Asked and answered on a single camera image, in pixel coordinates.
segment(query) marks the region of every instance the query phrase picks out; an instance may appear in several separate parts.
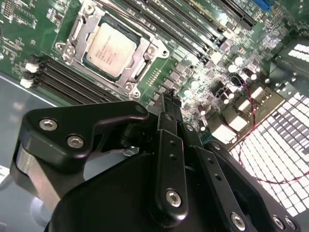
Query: red wire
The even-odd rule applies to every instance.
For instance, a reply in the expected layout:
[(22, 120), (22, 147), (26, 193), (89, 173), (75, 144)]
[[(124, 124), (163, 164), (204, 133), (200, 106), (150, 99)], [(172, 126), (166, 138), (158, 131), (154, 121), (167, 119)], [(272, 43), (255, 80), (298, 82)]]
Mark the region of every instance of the red wire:
[[(251, 96), (251, 92), (250, 92), (250, 89), (248, 87), (247, 84), (244, 85), (244, 87), (246, 88), (247, 92), (248, 92), (248, 95), (249, 95), (249, 100), (250, 100), (250, 104), (251, 104), (251, 111), (252, 111), (252, 117), (253, 117), (253, 126), (252, 126), (252, 129), (251, 131), (246, 135), (246, 137), (243, 139), (243, 141), (241, 142), (241, 144), (239, 145), (240, 146), (240, 149), (239, 149), (239, 152), (238, 152), (238, 160), (239, 160), (239, 163), (241, 164), (241, 166), (243, 168), (244, 167), (244, 164), (241, 160), (241, 154), (242, 154), (242, 148), (243, 148), (243, 145), (244, 145), (244, 142), (246, 141), (246, 139), (249, 137), (249, 135), (255, 131), (255, 129), (257, 128), (257, 124), (256, 124), (256, 121), (255, 121), (255, 108), (254, 108), (254, 103), (253, 103), (253, 98)], [(306, 172), (305, 174), (303, 174), (302, 176), (299, 176), (299, 177), (295, 177), (293, 178), (292, 180), (282, 180), (280, 182), (274, 182), (274, 181), (270, 181), (270, 180), (263, 180), (263, 179), (260, 179), (258, 177), (254, 177), (257, 181), (261, 181), (261, 182), (266, 182), (266, 183), (269, 183), (269, 184), (277, 184), (277, 185), (283, 185), (283, 184), (287, 184), (287, 183), (290, 183), (290, 182), (293, 182), (293, 181), (299, 181), (302, 177), (304, 176), (307, 176), (309, 175), (309, 172)]]

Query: ventilation grille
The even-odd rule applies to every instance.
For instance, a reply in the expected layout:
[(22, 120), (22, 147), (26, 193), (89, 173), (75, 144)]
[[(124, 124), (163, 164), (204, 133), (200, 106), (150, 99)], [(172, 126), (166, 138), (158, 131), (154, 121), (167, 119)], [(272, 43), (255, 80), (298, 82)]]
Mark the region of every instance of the ventilation grille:
[[(255, 177), (291, 180), (309, 171), (309, 98), (299, 93), (265, 120), (243, 143), (242, 161)], [(239, 145), (232, 151), (238, 159)], [(287, 184), (261, 182), (295, 216), (309, 209), (309, 176)]]

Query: blue connector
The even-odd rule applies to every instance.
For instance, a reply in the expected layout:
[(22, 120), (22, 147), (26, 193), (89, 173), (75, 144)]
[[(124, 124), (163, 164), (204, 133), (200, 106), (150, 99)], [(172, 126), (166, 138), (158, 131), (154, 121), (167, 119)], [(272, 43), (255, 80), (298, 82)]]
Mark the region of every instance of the blue connector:
[(271, 4), (266, 2), (265, 0), (252, 0), (258, 7), (260, 7), (263, 11), (270, 11)]

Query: chip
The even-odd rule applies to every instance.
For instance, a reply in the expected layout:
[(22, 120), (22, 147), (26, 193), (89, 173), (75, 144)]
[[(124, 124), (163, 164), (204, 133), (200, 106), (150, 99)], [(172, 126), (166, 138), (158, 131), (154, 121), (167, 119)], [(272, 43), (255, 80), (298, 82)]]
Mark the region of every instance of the chip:
[(102, 71), (118, 77), (132, 62), (137, 45), (127, 36), (103, 23), (87, 54), (87, 60)]

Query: motherboard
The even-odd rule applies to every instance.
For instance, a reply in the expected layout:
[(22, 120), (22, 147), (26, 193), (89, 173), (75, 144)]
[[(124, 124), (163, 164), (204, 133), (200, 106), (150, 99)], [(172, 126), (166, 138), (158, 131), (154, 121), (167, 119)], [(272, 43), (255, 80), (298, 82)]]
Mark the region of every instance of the motherboard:
[(251, 124), (244, 86), (257, 106), (283, 102), (267, 87), (269, 63), (294, 31), (309, 33), (302, 0), (0, 4), (0, 71), (23, 87), (64, 106), (135, 100), (151, 107), (174, 89), (184, 120), (225, 144)]

